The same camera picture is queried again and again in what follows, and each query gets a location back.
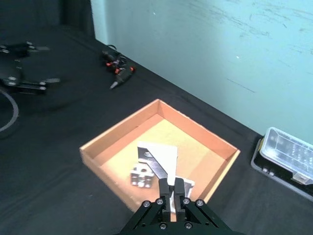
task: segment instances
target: clear plastic container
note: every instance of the clear plastic container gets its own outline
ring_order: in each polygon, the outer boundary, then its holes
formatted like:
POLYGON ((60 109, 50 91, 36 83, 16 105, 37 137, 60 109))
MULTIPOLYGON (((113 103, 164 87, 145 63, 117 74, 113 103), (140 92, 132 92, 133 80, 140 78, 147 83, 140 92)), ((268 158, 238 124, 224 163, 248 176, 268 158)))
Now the clear plastic container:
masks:
POLYGON ((270 127, 265 134, 260 154, 292 172, 292 179, 296 182, 313 184, 313 145, 270 127))

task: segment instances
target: teal wall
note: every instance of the teal wall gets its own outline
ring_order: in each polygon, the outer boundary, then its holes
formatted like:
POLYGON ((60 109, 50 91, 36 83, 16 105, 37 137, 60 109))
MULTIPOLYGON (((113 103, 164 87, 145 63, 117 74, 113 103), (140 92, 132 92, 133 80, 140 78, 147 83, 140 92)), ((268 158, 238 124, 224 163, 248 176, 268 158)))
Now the teal wall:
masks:
POLYGON ((98 40, 261 134, 275 126, 313 143, 312 0, 93 0, 92 9, 98 40))

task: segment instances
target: black cable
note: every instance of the black cable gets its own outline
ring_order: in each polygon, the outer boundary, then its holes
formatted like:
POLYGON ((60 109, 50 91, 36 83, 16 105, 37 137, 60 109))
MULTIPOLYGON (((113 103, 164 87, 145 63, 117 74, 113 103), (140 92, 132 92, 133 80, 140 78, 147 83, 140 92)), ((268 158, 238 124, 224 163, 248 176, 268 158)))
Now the black cable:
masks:
POLYGON ((12 104, 13 107, 13 115, 9 122, 5 124, 3 127, 0 127, 0 133, 11 127, 19 117, 19 107, 12 96, 10 96, 7 92, 0 90, 0 94, 3 94, 12 104))

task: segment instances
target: black tablecloth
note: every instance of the black tablecloth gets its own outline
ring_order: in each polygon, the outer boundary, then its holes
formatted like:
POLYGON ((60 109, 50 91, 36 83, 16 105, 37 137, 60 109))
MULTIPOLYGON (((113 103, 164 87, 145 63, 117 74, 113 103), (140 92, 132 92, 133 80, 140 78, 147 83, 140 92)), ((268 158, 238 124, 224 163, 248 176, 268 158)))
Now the black tablecloth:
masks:
POLYGON ((232 229, 312 234, 313 203, 250 167, 257 133, 140 65, 129 82, 109 91, 113 77, 99 62, 104 46, 69 27, 1 43, 24 40, 51 48, 23 60, 27 78, 59 77, 62 83, 46 96, 14 95, 19 122, 0 140, 0 234, 119 232, 133 213, 83 165, 78 148, 156 98, 241 150, 208 202, 232 229))

